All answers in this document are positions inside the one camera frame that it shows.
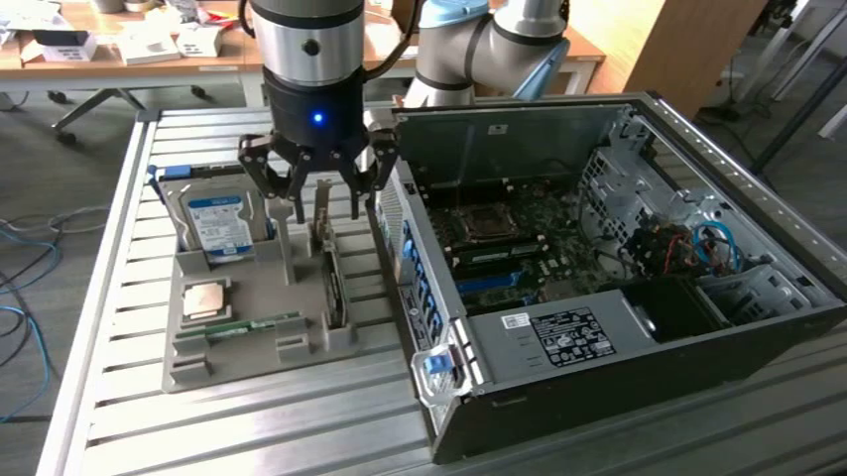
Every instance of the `aluminum workbench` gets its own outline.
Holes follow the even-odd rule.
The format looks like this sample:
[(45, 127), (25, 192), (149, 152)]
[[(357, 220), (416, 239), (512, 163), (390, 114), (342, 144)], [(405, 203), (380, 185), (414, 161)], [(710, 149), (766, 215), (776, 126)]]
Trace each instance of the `aluminum workbench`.
[(237, 136), (269, 127), (264, 109), (138, 117), (38, 475), (712, 476), (847, 467), (847, 325), (788, 350), (744, 382), (458, 463), (429, 464), (374, 245), (366, 220), (345, 216), (344, 193), (333, 195), (330, 218), (356, 297), (350, 319), (380, 326), (382, 340), (348, 360), (164, 394), (176, 240), (145, 169), (234, 162)]

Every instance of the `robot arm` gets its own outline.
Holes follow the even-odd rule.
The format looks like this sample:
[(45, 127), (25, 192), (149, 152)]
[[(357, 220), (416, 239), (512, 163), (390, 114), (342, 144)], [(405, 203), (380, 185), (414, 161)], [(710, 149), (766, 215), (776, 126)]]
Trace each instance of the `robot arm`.
[[(340, 173), (357, 218), (358, 201), (385, 185), (397, 159), (393, 132), (368, 133), (362, 125), (362, 85), (390, 68), (410, 33), (385, 62), (364, 70), (364, 1), (250, 0), (245, 31), (258, 42), (273, 130), (241, 136), (238, 161), (264, 197), (290, 201), (298, 223), (308, 174)], [(428, 0), (409, 105), (472, 103), (472, 81), (537, 98), (568, 46), (565, 11), (562, 0), (512, 0), (492, 16), (486, 0)], [(368, 146), (376, 161), (361, 171), (356, 159)], [(284, 177), (268, 165), (270, 152), (289, 163)]]

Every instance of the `blue cable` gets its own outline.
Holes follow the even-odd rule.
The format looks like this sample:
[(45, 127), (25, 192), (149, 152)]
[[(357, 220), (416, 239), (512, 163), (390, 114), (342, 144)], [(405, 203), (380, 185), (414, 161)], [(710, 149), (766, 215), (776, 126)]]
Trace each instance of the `blue cable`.
[[(726, 242), (729, 243), (729, 253), (732, 253), (732, 266), (734, 270), (738, 271), (741, 269), (741, 266), (738, 263), (738, 247), (736, 246), (736, 240), (732, 236), (732, 231), (729, 231), (729, 228), (726, 227), (726, 225), (724, 225), (720, 221), (704, 221), (702, 223), (700, 223), (697, 226), (693, 227), (690, 242), (693, 243), (694, 248), (697, 246), (697, 243), (700, 242), (700, 234), (697, 233), (697, 231), (700, 230), (700, 228), (708, 228), (708, 227), (717, 228), (717, 230), (726, 237)], [(700, 260), (702, 260), (704, 263), (708, 263), (709, 259), (708, 259), (708, 256), (705, 256), (705, 252), (700, 248), (696, 248), (696, 250), (697, 250), (697, 256), (700, 257)]]
[(17, 235), (9, 233), (7, 231), (5, 231), (2, 228), (0, 228), (0, 235), (5, 236), (9, 240), (11, 240), (15, 243), (19, 243), (21, 245), (43, 246), (43, 247), (49, 248), (53, 251), (53, 260), (50, 261), (50, 264), (43, 269), (43, 271), (41, 272), (39, 275), (37, 275), (31, 280), (29, 280), (22, 285), (17, 285), (14, 288), (7, 288), (7, 284), (6, 284), (6, 289), (0, 291), (0, 295), (7, 295), (11, 291), (21, 290), (26, 286), (31, 285), (37, 280), (39, 280), (43, 276), (46, 276), (50, 273), (50, 271), (58, 266), (58, 260), (59, 260), (59, 257), (61, 257), (61, 251), (59, 251), (58, 247), (53, 243), (49, 243), (46, 241), (26, 240), (26, 239), (21, 238), (19, 236), (17, 236)]
[(43, 338), (41, 337), (41, 329), (38, 328), (38, 324), (35, 320), (26, 315), (26, 313), (18, 309), (17, 307), (11, 307), (10, 305), (0, 305), (0, 310), (7, 310), (9, 312), (14, 312), (15, 314), (26, 317), (26, 321), (29, 323), (29, 327), (31, 328), (31, 333), (35, 336), (35, 343), (38, 344), (38, 350), (41, 351), (41, 362), (43, 363), (43, 380), (41, 381), (41, 388), (35, 395), (26, 401), (21, 406), (14, 409), (7, 415), (0, 416), (0, 423), (5, 423), (9, 418), (11, 418), (15, 414), (18, 414), (26, 407), (43, 395), (47, 391), (47, 386), (50, 385), (50, 366), (47, 365), (47, 351), (43, 346)]

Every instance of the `metal case frame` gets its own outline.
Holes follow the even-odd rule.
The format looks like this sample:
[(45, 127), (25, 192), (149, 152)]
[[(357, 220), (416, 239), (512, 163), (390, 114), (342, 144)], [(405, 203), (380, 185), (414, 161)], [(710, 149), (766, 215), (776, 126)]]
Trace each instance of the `metal case frame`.
[[(646, 93), (573, 98), (541, 101), (536, 104), (497, 104), (457, 108), (394, 109), (372, 111), (374, 123), (385, 127), (404, 122), (412, 115), (437, 115), (497, 110), (532, 110), (562, 106), (628, 105), (646, 119), (649, 131), (680, 160), (733, 206), (752, 219), (764, 234), (780, 245), (790, 259), (810, 273), (836, 298), (847, 299), (847, 255), (813, 227), (798, 217), (777, 196), (758, 183), (726, 153), (712, 143), (685, 118), (654, 95)], [(408, 200), (385, 200), (402, 190)], [(416, 196), (418, 190), (408, 166), (400, 163), (392, 176), (392, 184), (377, 196), (377, 216), (384, 233), (390, 224), (385, 222), (386, 207), (405, 216), (425, 216), (424, 204)], [(408, 233), (422, 242), (422, 249), (438, 250), (426, 220), (408, 220)], [(386, 242), (397, 241), (386, 233)], [(384, 259), (397, 264), (388, 248)], [(421, 256), (429, 276), (448, 275), (448, 266), (440, 253)], [(408, 279), (408, 269), (389, 266), (400, 284)], [(469, 328), (466, 317), (456, 315), (460, 299), (454, 289), (442, 286), (438, 279), (429, 280), (437, 308), (450, 317), (449, 326), (456, 331), (449, 335), (465, 335)], [(825, 306), (801, 315), (774, 317), (748, 323), (709, 334), (661, 344), (634, 356), (608, 359), (604, 365), (568, 375), (526, 378), (509, 385), (489, 384), (490, 375), (484, 353), (473, 343), (473, 337), (460, 338), (476, 349), (478, 374), (470, 391), (454, 397), (440, 415), (430, 415), (432, 460), (436, 464), (454, 461), (492, 449), (514, 444), (589, 421), (610, 417), (629, 410), (656, 404), (688, 393), (742, 379), (776, 355), (800, 341), (821, 335), (840, 320), (847, 318), (842, 306)], [(414, 343), (414, 330), (409, 332), (408, 354), (420, 350)]]

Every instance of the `circuit board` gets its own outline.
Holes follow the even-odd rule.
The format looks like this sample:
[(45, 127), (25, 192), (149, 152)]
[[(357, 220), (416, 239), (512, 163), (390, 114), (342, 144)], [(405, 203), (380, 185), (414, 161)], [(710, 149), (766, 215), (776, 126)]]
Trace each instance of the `circuit board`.
[[(502, 193), (445, 192), (442, 196), (454, 196), (452, 203), (433, 200), (441, 206), (426, 210), (469, 315), (586, 295), (618, 278), (600, 267), (577, 228), (572, 186), (545, 178), (501, 186)], [(476, 198), (461, 200), (462, 195)], [(498, 201), (478, 203), (480, 196)], [(509, 247), (526, 255), (509, 255)], [(468, 251), (461, 255), (458, 250)]]

